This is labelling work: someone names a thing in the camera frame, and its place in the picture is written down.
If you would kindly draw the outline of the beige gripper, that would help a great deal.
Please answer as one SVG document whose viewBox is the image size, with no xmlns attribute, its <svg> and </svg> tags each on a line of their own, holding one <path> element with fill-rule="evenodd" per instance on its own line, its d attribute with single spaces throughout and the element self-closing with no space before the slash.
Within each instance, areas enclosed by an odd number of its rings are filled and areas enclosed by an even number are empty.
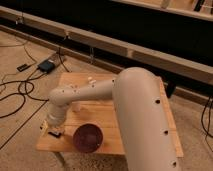
<svg viewBox="0 0 213 171">
<path fill-rule="evenodd" d="M 50 127 L 58 127 L 62 125 L 65 122 L 65 120 L 66 120 L 65 115 L 53 116 L 51 114 L 48 114 L 46 117 L 46 122 Z M 62 133 L 54 131 L 48 131 L 48 134 L 56 138 L 60 138 L 60 136 L 62 135 Z"/>
</svg>

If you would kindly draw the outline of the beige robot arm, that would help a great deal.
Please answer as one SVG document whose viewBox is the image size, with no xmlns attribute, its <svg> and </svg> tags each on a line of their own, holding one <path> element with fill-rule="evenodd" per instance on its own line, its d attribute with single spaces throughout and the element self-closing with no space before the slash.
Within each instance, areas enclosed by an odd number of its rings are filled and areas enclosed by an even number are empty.
<svg viewBox="0 0 213 171">
<path fill-rule="evenodd" d="M 48 125 L 64 123 L 70 103 L 90 100 L 114 103 L 129 171 L 181 171 L 161 101 L 160 80 L 152 72 L 131 67 L 108 80 L 52 89 Z"/>
</svg>

